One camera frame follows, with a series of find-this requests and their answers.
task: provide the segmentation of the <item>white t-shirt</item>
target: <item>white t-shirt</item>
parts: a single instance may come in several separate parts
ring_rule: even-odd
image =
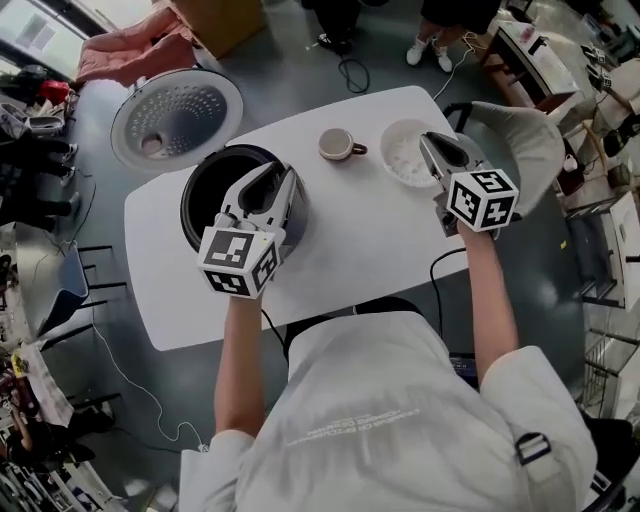
[[[582,503],[595,448],[540,349],[496,361],[478,393],[420,315],[333,319],[293,341],[255,440],[183,452],[180,511],[530,510],[509,425],[548,437]]]

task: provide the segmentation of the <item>white lid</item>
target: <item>white lid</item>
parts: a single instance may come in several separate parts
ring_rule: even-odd
[[[204,69],[169,71],[118,110],[111,147],[124,165],[157,173],[202,162],[235,135],[243,102],[231,81]]]

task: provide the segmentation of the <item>gray floor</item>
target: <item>gray floor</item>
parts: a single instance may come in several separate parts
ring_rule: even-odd
[[[408,67],[404,52],[415,35],[418,0],[391,2],[380,10],[361,16],[354,56],[371,73],[371,92],[405,85],[420,85],[435,94],[446,76],[433,62],[418,69]],[[337,58],[314,43],[318,26],[312,15],[292,0],[270,2],[267,6],[269,30],[256,35],[222,61],[224,72],[240,88],[245,102],[241,132],[246,132],[299,112],[351,97],[337,70]],[[458,44],[451,54],[456,62],[466,48]],[[124,245],[123,205],[126,196],[152,176],[123,168],[113,155],[109,130],[126,91],[112,82],[89,84],[82,93],[77,122],[71,138],[80,144],[77,165],[93,177],[79,176],[75,186],[88,203],[95,181],[95,200],[78,242],[80,245],[108,243],[113,252],[88,254],[85,263],[96,263],[91,281],[129,279]],[[481,71],[477,59],[468,57],[438,103],[484,100],[502,103],[497,89]],[[502,165],[505,155],[494,142],[486,142]],[[71,236],[75,227],[58,233],[59,241]],[[20,239],[39,250],[52,252],[52,246],[37,230],[20,229]],[[579,287],[571,244],[559,204],[550,193],[526,220],[502,233],[498,248],[511,294],[523,344],[543,347],[566,382],[579,376],[576,354],[584,344],[581,304],[574,297]],[[33,252],[33,264],[37,262]],[[54,268],[56,257],[45,260],[40,279]],[[30,280],[33,268],[25,271]],[[171,293],[171,276],[166,293]],[[445,341],[454,351],[471,348],[471,307],[468,275],[462,272],[439,281],[443,292]],[[414,301],[432,323],[436,321],[433,289],[430,285],[408,290],[403,296]],[[194,423],[203,439],[213,432],[213,387],[221,345],[210,343],[170,352],[158,352],[149,342],[140,319],[131,288],[108,290],[92,295],[94,300],[109,298],[108,306],[96,309],[96,322],[109,340],[113,355],[122,370],[135,382],[149,388],[164,406],[162,425],[175,435],[180,421]],[[84,311],[74,316],[65,328],[90,319]],[[162,438],[156,427],[157,409],[151,398],[127,384],[115,371],[104,344],[87,331],[46,352],[52,373],[67,394],[93,396],[119,391],[114,403],[118,426],[147,444],[173,450],[194,448],[196,440],[183,429],[179,442]],[[263,334],[263,368],[267,403],[273,403],[286,382],[286,366],[275,336]],[[87,445],[98,454],[95,467],[112,490],[133,499],[135,510],[150,492],[150,487],[172,482],[177,488],[179,457],[168,452],[151,451],[138,446],[122,432],[94,436]]]

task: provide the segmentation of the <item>white bowl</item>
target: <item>white bowl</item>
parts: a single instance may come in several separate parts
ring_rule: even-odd
[[[420,153],[420,135],[434,131],[419,119],[401,119],[382,134],[380,152],[385,170],[410,187],[431,187],[437,180],[431,175]]]

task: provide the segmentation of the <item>cardboard box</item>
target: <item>cardboard box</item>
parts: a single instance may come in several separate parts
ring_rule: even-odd
[[[216,58],[266,26],[260,0],[173,0],[182,20]]]

